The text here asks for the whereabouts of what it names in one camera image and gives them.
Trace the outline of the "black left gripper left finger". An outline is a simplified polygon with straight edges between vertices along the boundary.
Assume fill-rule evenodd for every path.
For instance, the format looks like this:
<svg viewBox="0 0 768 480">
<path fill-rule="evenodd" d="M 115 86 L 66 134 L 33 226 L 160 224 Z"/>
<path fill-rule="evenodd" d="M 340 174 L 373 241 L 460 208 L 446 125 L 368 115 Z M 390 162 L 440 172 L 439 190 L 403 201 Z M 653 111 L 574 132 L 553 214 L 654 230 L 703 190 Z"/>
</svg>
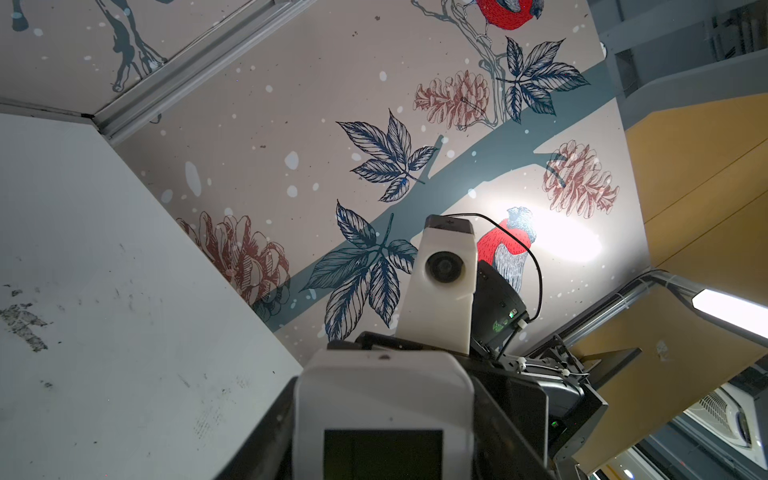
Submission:
<svg viewBox="0 0 768 480">
<path fill-rule="evenodd" d="M 244 443 L 216 475 L 216 480 L 290 480 L 295 425 L 294 391 L 298 377 L 291 378 Z"/>
</svg>

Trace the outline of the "white remote control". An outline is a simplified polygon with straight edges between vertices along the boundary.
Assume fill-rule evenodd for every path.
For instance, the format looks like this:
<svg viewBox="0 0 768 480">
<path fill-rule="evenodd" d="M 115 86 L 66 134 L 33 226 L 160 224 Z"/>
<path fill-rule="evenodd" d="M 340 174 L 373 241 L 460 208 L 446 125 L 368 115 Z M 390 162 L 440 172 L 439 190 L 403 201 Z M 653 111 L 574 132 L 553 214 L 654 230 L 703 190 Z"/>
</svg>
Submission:
<svg viewBox="0 0 768 480">
<path fill-rule="evenodd" d="M 469 479 L 474 386 L 438 351 L 326 350 L 294 390 L 296 479 Z"/>
</svg>

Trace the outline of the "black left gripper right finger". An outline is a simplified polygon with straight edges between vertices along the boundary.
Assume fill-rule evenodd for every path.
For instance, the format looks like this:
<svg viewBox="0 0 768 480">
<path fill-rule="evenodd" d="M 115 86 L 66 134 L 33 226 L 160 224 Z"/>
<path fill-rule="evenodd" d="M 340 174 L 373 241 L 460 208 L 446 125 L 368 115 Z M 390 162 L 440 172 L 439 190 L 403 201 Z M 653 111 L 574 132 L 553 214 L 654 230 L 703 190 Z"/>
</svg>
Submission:
<svg viewBox="0 0 768 480">
<path fill-rule="evenodd" d="M 473 479 L 554 479 L 546 461 L 536 454 L 485 386 L 471 377 L 474 388 Z"/>
</svg>

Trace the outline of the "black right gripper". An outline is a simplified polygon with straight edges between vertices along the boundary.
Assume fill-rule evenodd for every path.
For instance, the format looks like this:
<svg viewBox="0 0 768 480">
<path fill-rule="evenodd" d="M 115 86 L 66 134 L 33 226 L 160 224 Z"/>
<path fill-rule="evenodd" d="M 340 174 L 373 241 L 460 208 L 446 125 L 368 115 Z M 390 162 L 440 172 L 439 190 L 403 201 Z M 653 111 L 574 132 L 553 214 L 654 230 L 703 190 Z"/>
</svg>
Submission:
<svg viewBox="0 0 768 480">
<path fill-rule="evenodd" d="M 479 358 L 454 357 L 472 381 L 472 468 L 547 468 L 544 390 Z M 448 434 L 438 427 L 333 427 L 326 431 L 328 468 L 447 468 Z"/>
</svg>

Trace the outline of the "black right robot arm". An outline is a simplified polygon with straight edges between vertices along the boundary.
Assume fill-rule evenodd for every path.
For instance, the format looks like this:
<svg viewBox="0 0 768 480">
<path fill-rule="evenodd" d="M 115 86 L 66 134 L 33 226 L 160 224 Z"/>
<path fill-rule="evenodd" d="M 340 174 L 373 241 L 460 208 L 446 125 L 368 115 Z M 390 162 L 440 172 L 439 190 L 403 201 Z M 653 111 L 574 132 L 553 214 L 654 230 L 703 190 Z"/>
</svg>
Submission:
<svg viewBox="0 0 768 480">
<path fill-rule="evenodd" d="M 565 479 L 605 413 L 607 357 L 584 371 L 560 340 L 537 358 L 495 360 L 492 322 L 512 290 L 487 263 L 419 259 L 393 337 L 330 345 L 295 392 L 293 463 L 322 479 Z"/>
</svg>

